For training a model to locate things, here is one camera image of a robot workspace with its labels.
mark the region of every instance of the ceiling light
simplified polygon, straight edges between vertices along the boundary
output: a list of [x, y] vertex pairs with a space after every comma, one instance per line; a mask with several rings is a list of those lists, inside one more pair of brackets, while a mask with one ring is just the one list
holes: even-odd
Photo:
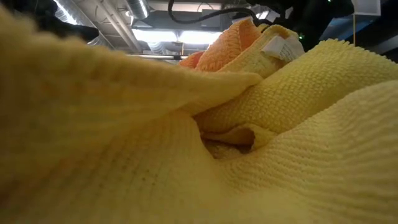
[[64, 22], [67, 22], [67, 23], [73, 24], [73, 25], [77, 25], [76, 19], [74, 19], [74, 18], [69, 14], [69, 12], [68, 12], [67, 10], [65, 10], [65, 8], [64, 8], [57, 0], [54, 0], [54, 1], [55, 1], [55, 3], [57, 3], [58, 8], [59, 8], [59, 9], [66, 15], [66, 17], [67, 17], [67, 20], [64, 21]]
[[137, 40], [142, 40], [145, 42], [175, 42], [175, 41], [177, 41], [177, 36], [172, 31], [133, 29], [132, 32], [136, 36]]
[[256, 14], [256, 17], [258, 19], [265, 19], [268, 16], [268, 12], [269, 11], [264, 11], [264, 12], [258, 13], [258, 14]]
[[186, 44], [212, 44], [220, 34], [220, 32], [184, 31], [179, 41]]

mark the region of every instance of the towel tag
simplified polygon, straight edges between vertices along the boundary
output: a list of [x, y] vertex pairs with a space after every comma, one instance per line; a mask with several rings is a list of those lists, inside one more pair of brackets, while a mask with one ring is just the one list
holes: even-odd
[[279, 35], [272, 38], [262, 51], [286, 62], [291, 62], [304, 54], [303, 45], [298, 39], [292, 36], [284, 39]]

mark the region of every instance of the towel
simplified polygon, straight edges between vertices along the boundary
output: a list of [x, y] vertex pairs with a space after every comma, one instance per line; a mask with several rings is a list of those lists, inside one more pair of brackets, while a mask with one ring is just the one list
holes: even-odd
[[398, 219], [398, 65], [382, 56], [328, 40], [281, 62], [262, 47], [296, 34], [271, 26], [187, 68], [0, 23], [1, 223]]

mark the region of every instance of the textured fabric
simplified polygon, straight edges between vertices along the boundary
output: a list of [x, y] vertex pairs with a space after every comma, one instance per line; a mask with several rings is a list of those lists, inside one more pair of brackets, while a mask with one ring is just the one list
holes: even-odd
[[398, 220], [381, 56], [329, 40], [284, 66], [272, 26], [205, 73], [0, 23], [1, 223]]
[[250, 47], [260, 35], [261, 30], [250, 19], [239, 21], [224, 31], [206, 52], [192, 54], [182, 60], [180, 65], [204, 72], [216, 72]]

